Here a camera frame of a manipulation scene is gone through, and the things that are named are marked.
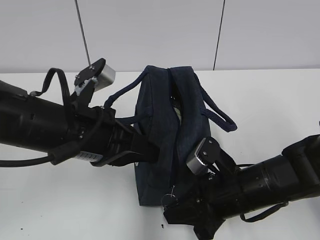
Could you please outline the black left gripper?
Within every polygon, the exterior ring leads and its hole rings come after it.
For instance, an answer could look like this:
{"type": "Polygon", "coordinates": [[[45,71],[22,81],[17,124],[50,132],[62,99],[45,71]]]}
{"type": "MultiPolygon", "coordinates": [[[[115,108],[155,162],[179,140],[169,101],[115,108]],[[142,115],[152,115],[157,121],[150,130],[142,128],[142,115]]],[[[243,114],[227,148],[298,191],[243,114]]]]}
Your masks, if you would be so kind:
{"type": "Polygon", "coordinates": [[[94,90],[94,83],[81,83],[71,95],[76,107],[79,141],[72,157],[88,161],[94,167],[156,163],[159,148],[138,134],[130,123],[117,119],[113,108],[88,106],[94,90]]]}

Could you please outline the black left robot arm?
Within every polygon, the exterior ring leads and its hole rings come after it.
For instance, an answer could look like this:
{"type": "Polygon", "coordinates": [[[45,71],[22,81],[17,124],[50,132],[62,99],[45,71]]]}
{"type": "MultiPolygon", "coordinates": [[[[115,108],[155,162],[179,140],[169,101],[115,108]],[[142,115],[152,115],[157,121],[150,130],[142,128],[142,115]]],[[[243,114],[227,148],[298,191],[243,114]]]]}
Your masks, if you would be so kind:
{"type": "Polygon", "coordinates": [[[132,126],[117,120],[112,108],[82,108],[71,114],[68,123],[63,105],[30,96],[6,82],[0,84],[0,142],[46,153],[46,157],[6,163],[6,167],[58,165],[71,158],[87,160],[95,167],[122,167],[154,164],[160,153],[132,126]]]}

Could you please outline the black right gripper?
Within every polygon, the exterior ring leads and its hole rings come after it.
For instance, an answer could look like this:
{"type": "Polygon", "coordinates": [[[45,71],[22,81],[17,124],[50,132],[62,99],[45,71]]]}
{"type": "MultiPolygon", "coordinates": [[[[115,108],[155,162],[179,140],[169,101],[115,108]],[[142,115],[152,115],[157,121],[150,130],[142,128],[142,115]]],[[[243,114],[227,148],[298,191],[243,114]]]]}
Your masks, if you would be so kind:
{"type": "Polygon", "coordinates": [[[198,240],[213,240],[226,219],[240,215],[240,183],[235,176],[206,175],[165,205],[163,215],[168,223],[193,225],[198,240]]]}

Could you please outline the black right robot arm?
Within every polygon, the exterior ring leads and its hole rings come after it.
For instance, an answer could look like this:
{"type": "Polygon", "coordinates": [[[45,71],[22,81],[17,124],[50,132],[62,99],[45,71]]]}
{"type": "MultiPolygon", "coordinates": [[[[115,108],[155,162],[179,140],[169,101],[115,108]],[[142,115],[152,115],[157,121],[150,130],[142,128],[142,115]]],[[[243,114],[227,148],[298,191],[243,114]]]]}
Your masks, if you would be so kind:
{"type": "Polygon", "coordinates": [[[163,215],[171,225],[192,226],[200,240],[213,239],[227,219],[254,223],[290,202],[320,194],[319,135],[255,164],[236,164],[213,137],[206,137],[186,165],[194,181],[163,215]]]}

